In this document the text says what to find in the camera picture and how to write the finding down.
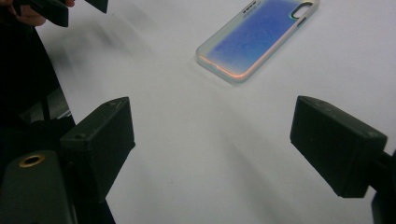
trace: white table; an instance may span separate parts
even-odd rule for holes
[[[246,83],[194,60],[249,3],[84,1],[70,27],[38,29],[77,122],[122,96],[136,148],[107,199],[117,223],[372,223],[364,199],[338,198],[290,143],[295,100],[327,101],[396,148],[396,1],[322,0]]]

